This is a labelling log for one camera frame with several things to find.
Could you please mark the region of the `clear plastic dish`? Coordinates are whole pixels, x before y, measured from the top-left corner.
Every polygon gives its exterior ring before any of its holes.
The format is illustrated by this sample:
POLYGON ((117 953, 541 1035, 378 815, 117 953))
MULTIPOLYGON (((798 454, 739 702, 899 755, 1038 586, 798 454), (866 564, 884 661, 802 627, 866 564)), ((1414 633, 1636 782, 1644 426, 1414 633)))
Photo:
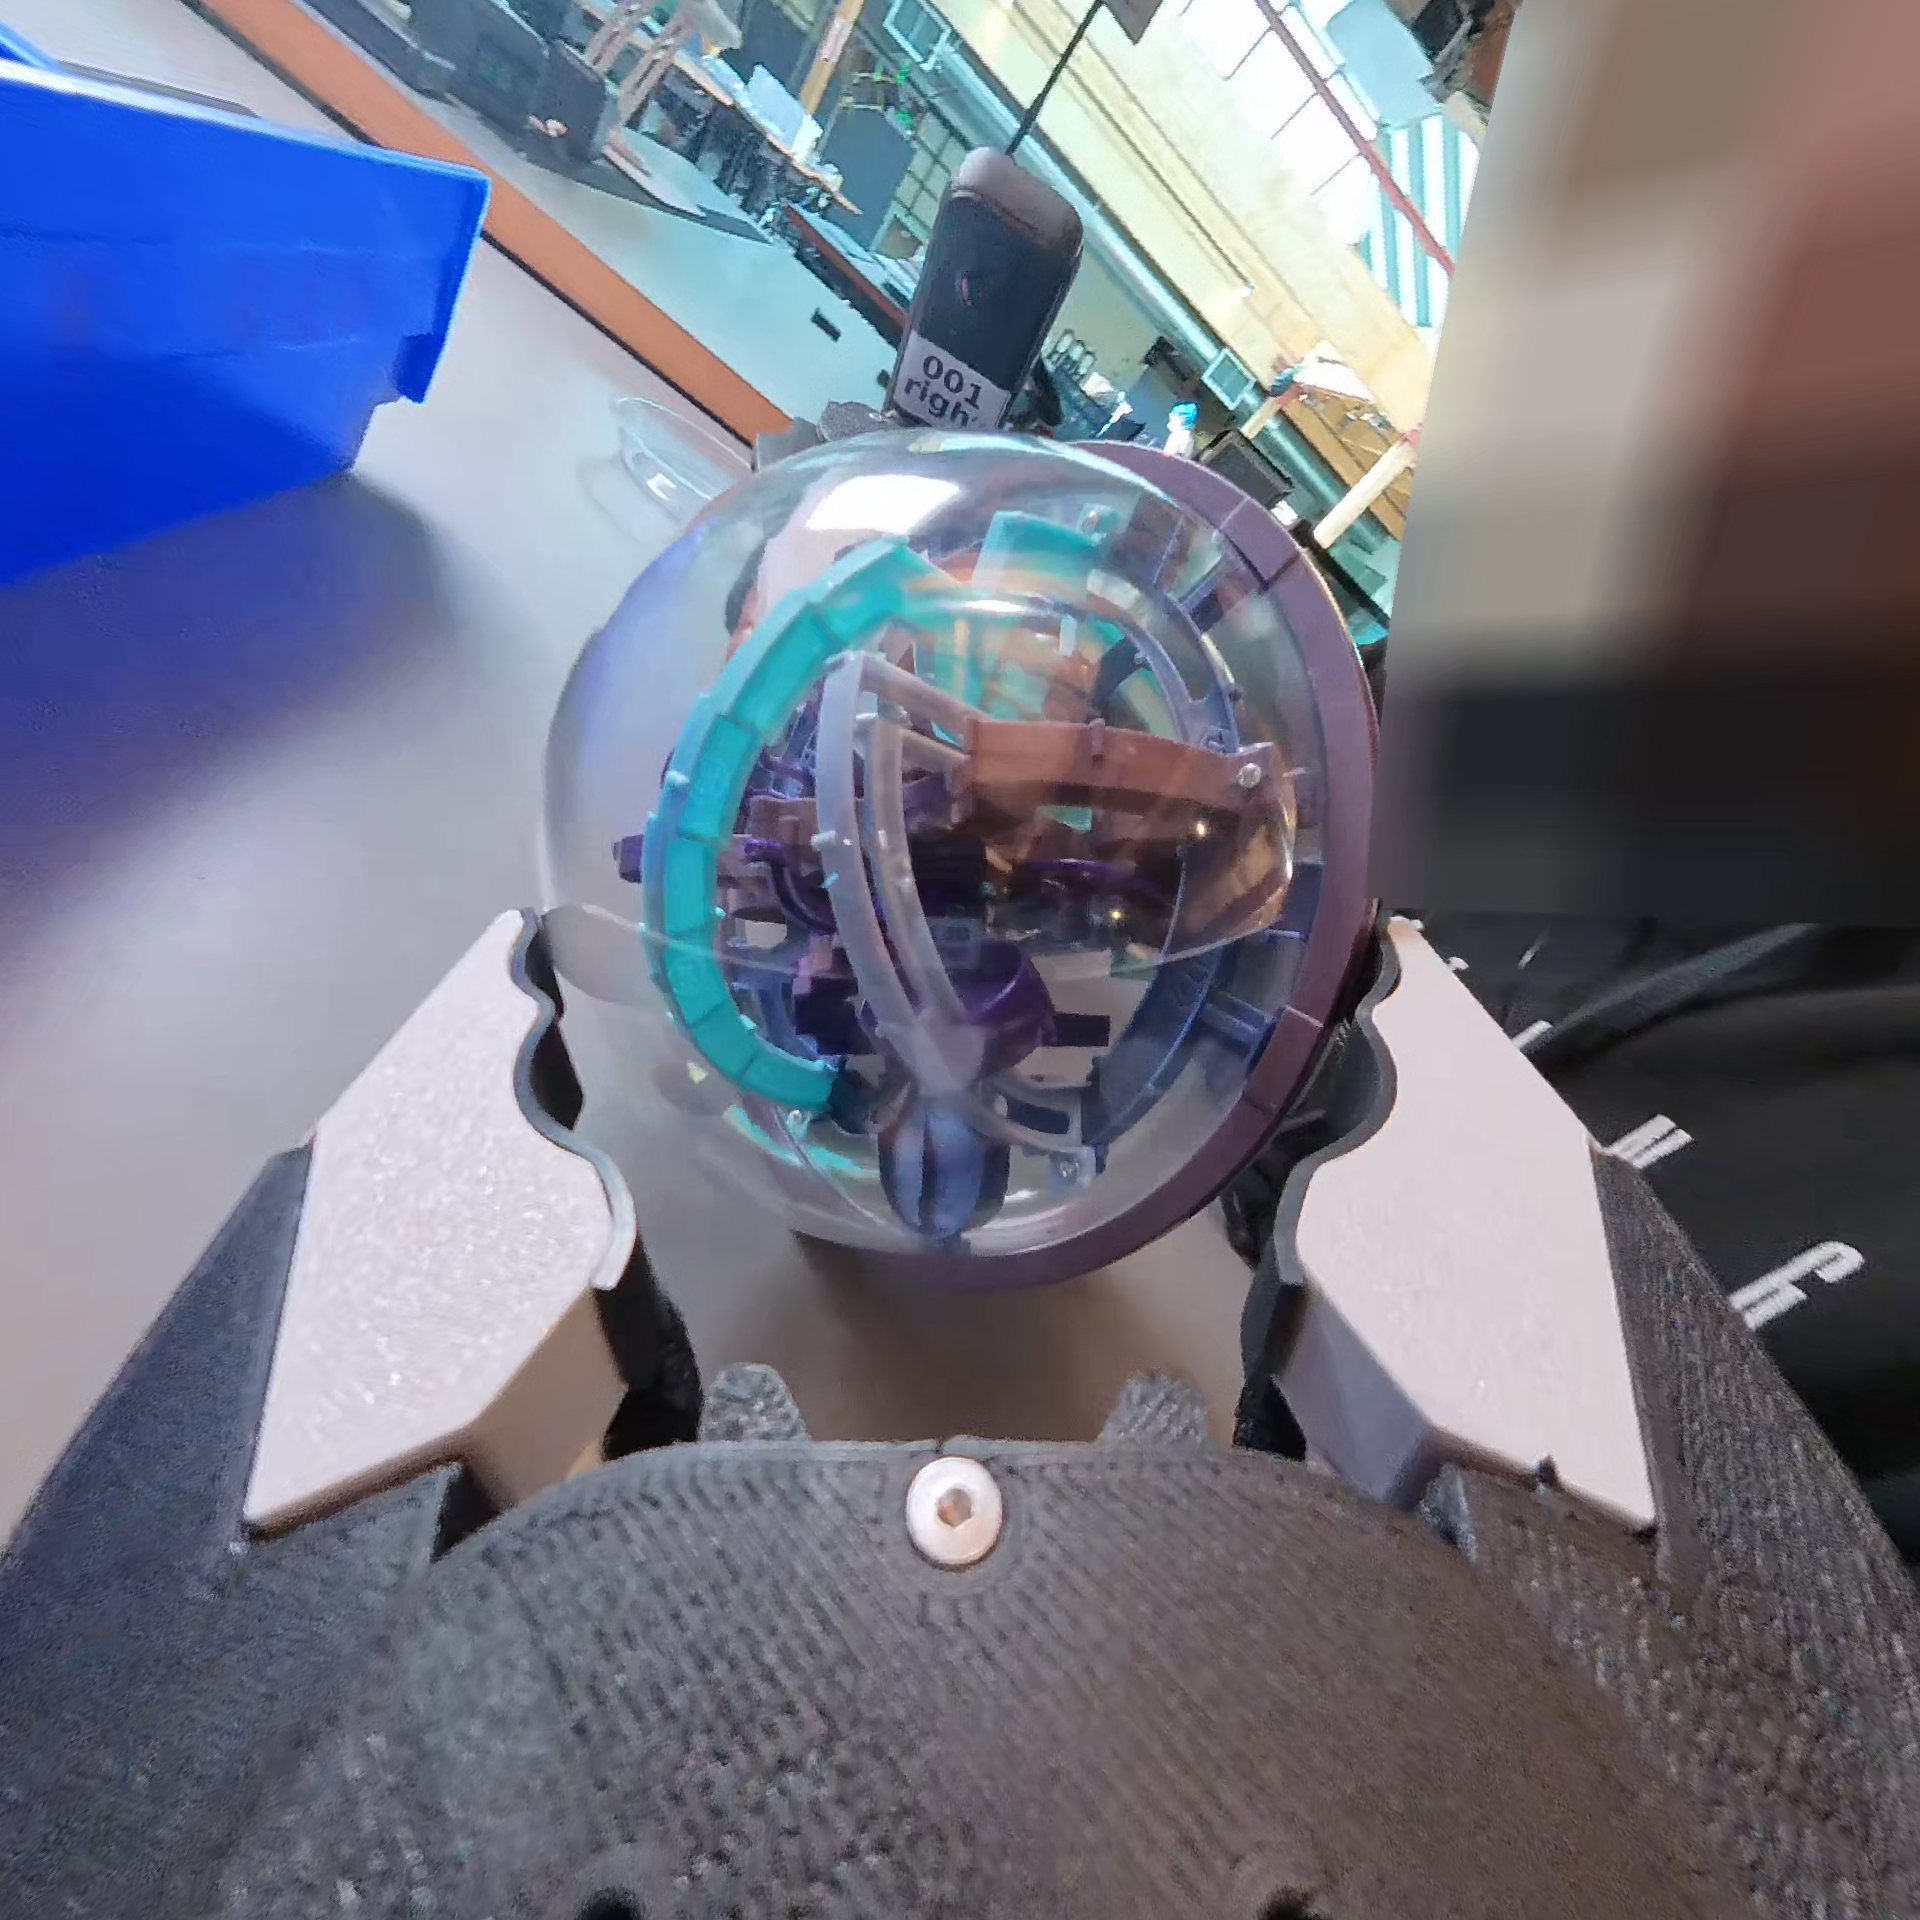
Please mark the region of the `clear plastic dish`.
POLYGON ((614 398, 611 420, 621 470, 676 523, 698 518, 752 470, 727 435, 659 401, 614 398))

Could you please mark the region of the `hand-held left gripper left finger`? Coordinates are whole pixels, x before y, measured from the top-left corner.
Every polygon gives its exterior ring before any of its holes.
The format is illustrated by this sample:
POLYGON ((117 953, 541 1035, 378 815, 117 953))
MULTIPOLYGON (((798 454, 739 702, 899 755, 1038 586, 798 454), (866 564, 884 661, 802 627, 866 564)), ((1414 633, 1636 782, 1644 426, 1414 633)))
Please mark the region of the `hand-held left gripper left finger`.
POLYGON ((244 1521, 282 1534, 421 1473, 495 1509, 686 1443, 699 1372, 583 1090, 536 915, 495 917, 307 1140, 244 1521))

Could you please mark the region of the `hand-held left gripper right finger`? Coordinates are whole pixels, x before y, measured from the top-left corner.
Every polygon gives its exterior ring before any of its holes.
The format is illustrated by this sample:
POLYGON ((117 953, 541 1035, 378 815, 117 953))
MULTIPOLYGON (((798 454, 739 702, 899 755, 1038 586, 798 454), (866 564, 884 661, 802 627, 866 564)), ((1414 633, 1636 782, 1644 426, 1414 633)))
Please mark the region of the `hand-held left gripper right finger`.
POLYGON ((1411 1506, 1443 1467, 1631 1532, 1647 1441, 1596 1145, 1407 921, 1358 1013, 1358 1108, 1280 1201, 1276 1381, 1307 1460, 1411 1506))

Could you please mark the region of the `blue plastic bin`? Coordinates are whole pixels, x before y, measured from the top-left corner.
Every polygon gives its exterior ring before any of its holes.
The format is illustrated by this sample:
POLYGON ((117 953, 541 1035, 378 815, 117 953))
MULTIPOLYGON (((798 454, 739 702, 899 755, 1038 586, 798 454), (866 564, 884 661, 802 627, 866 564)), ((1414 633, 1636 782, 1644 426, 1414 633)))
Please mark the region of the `blue plastic bin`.
POLYGON ((427 396, 486 211, 468 167, 4 29, 4 586, 352 469, 427 396))

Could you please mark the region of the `wooden-edged desk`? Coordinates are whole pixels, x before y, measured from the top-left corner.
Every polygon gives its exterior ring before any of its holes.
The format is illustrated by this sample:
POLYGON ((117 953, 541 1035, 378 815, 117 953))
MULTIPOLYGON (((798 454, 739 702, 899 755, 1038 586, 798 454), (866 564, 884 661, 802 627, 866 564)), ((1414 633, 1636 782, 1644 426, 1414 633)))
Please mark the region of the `wooden-edged desk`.
POLYGON ((307 5, 197 12, 350 133, 482 172, 490 242, 739 438, 880 401, 893 347, 784 246, 544 170, 466 107, 400 84, 307 5))

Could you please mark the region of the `clear maze ball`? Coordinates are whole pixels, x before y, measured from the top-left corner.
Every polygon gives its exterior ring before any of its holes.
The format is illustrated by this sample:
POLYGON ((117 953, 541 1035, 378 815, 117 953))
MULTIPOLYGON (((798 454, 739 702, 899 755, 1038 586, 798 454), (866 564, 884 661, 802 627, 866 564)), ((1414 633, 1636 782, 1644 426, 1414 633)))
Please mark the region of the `clear maze ball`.
POLYGON ((1214 1202, 1375 938, 1375 702, 1292 531, 1136 445, 882 428, 725 485, 571 668, 547 949, 796 1235, 1013 1289, 1214 1202))

